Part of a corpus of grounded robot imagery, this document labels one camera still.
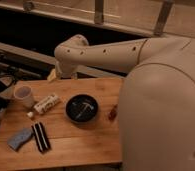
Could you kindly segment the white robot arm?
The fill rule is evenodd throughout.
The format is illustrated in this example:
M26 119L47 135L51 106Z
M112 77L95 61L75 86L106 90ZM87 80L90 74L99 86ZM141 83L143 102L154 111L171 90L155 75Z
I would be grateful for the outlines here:
M118 102L123 171L195 171L194 38L91 46L77 34L54 56L58 77L79 65L126 74Z

